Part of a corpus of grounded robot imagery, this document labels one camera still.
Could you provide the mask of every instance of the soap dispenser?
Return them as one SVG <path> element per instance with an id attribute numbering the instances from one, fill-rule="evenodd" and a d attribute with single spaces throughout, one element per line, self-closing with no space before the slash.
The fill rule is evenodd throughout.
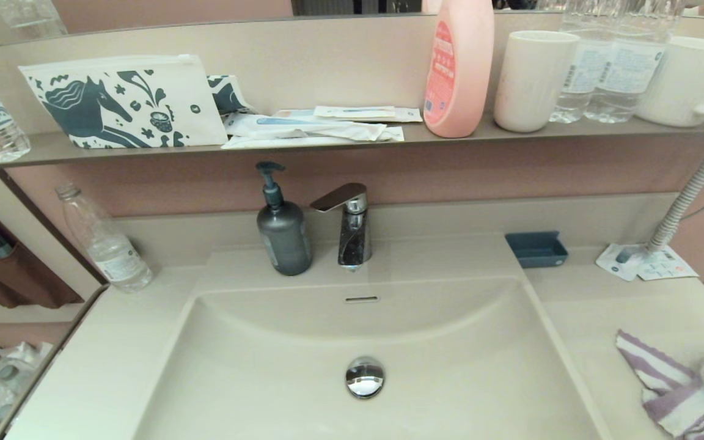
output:
<path id="1" fill-rule="evenodd" d="M 273 181 L 273 172 L 286 168 L 276 162 L 259 162 L 257 170 L 265 178 L 262 193 L 265 207 L 257 214 L 257 228 L 265 242 L 273 267 L 284 275 L 298 275 L 311 266 L 311 245 L 306 236 L 303 212 L 284 200 L 282 189 Z"/>

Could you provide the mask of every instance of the pump nozzle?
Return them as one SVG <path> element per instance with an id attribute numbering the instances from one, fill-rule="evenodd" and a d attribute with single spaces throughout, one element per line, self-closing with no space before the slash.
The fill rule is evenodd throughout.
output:
<path id="1" fill-rule="evenodd" d="M 275 181 L 273 181 L 273 172 L 283 172 L 287 168 L 284 165 L 276 162 L 259 162 L 257 171 L 265 179 L 265 186 L 262 187 L 262 193 L 265 195 L 265 202 L 271 208 L 279 208 L 284 204 L 282 189 Z"/>

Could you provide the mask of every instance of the chrome faucet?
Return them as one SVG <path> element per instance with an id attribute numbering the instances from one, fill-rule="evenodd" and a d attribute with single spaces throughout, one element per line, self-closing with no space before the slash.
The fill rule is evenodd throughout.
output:
<path id="1" fill-rule="evenodd" d="M 339 239 L 339 265 L 355 272 L 371 257 L 369 201 L 362 183 L 347 183 L 316 199 L 311 208 L 320 212 L 344 206 Z"/>

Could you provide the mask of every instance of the white cup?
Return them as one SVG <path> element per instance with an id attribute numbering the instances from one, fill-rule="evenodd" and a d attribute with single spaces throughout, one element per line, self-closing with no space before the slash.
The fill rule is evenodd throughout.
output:
<path id="1" fill-rule="evenodd" d="M 545 127 L 567 80 L 579 39 L 551 31 L 509 34 L 494 106 L 494 119 L 501 128 L 528 133 Z"/>
<path id="2" fill-rule="evenodd" d="M 635 114 L 673 127 L 704 122 L 704 39 L 670 40 Z"/>

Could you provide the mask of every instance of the purple striped cloth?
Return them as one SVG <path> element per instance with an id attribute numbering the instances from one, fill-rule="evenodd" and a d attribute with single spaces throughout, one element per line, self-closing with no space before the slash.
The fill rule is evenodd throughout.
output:
<path id="1" fill-rule="evenodd" d="M 645 385 L 643 407 L 654 422 L 673 437 L 704 440 L 704 361 L 695 373 L 623 331 L 615 346 Z"/>

